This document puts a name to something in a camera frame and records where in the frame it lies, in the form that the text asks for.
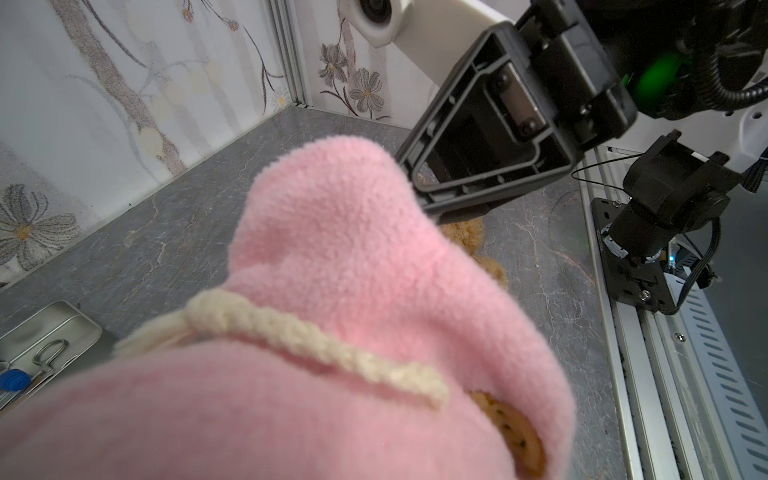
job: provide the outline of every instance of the thin black wire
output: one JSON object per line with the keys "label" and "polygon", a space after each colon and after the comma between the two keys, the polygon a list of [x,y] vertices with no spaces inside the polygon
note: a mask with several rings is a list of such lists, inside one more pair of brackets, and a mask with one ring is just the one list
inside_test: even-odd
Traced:
{"label": "thin black wire", "polygon": [[703,254],[703,253],[701,253],[701,250],[699,250],[699,247],[697,247],[697,246],[696,246],[696,244],[694,243],[694,241],[693,241],[693,240],[691,240],[691,239],[690,239],[690,237],[689,237],[689,236],[688,236],[686,233],[683,233],[683,237],[685,238],[685,240],[687,240],[687,241],[688,241],[688,243],[690,243],[690,245],[691,245],[691,246],[694,248],[694,250],[696,250],[696,253],[698,253],[698,254],[699,254],[699,258],[701,258],[701,257],[703,257],[703,256],[704,256],[704,254]]}
{"label": "thin black wire", "polygon": [[588,168],[598,167],[600,165],[609,164],[609,163],[612,163],[612,162],[615,162],[615,161],[619,161],[619,160],[627,160],[628,158],[635,158],[635,157],[639,157],[641,155],[642,154],[627,155],[626,157],[619,157],[619,158],[615,158],[613,160],[606,160],[604,162],[597,162],[596,164],[593,164],[593,165],[587,165],[586,167],[577,168],[576,170],[573,170],[571,172],[571,178],[573,178],[574,180],[579,180],[579,181],[582,181],[582,182],[587,182],[588,184],[597,184],[597,185],[602,185],[603,187],[616,188],[616,189],[621,190],[621,191],[623,191],[624,193],[627,194],[627,191],[625,189],[623,189],[621,187],[617,187],[616,185],[608,185],[608,184],[603,184],[601,182],[596,182],[594,180],[587,180],[586,178],[575,177],[575,174],[577,174],[580,171],[587,170]]}
{"label": "thin black wire", "polygon": [[712,219],[712,238],[710,240],[710,247],[701,257],[699,263],[697,263],[696,266],[690,271],[688,278],[686,278],[685,283],[683,284],[683,289],[680,291],[680,296],[677,299],[677,305],[672,310],[661,310],[664,315],[674,315],[678,310],[680,310],[680,307],[683,305],[686,297],[688,297],[690,289],[694,287],[694,283],[696,283],[696,280],[699,279],[701,273],[704,271],[704,269],[707,268],[707,265],[709,265],[712,257],[714,257],[715,252],[717,251],[717,246],[720,245],[720,233],[720,218],[715,217]]}

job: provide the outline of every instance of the marble surface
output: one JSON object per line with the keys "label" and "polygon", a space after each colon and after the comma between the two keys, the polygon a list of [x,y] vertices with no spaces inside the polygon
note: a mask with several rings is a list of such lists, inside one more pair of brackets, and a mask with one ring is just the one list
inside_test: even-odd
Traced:
{"label": "marble surface", "polygon": [[[253,177],[279,155],[330,134],[362,135],[394,153],[408,131],[286,109],[0,290],[0,335],[43,306],[68,300],[122,337],[223,282],[227,245]],[[579,408],[571,478],[626,478],[577,185],[556,182],[491,212],[485,223],[485,254],[508,271],[510,292],[549,338],[571,379]]]}

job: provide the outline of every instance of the blue object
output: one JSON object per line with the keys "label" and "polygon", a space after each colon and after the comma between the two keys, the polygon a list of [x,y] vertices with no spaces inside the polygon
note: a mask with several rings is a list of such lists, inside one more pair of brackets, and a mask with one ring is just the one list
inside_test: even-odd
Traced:
{"label": "blue object", "polygon": [[0,375],[0,389],[9,392],[19,392],[27,388],[30,383],[32,383],[32,377],[19,369],[11,369]]}

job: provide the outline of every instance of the flower center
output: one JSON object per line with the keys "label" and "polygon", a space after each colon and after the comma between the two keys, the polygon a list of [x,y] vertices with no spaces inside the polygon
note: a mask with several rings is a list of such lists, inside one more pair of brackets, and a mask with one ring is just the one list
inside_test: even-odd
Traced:
{"label": "flower center", "polygon": [[20,242],[23,242],[24,240],[27,240],[29,235],[32,233],[32,225],[24,225],[23,227],[19,227],[16,230],[13,230],[13,233],[16,234],[16,237]]}

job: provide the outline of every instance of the wallpaper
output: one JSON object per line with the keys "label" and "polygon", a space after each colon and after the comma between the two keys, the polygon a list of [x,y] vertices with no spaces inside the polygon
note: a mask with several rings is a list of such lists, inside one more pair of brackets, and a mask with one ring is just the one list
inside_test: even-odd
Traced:
{"label": "wallpaper", "polygon": [[0,286],[290,103],[269,0],[0,3]]}
{"label": "wallpaper", "polygon": [[[395,45],[373,48],[343,18],[337,0],[288,0],[306,100],[315,108],[413,128],[437,94]],[[486,0],[517,19],[528,0]]]}

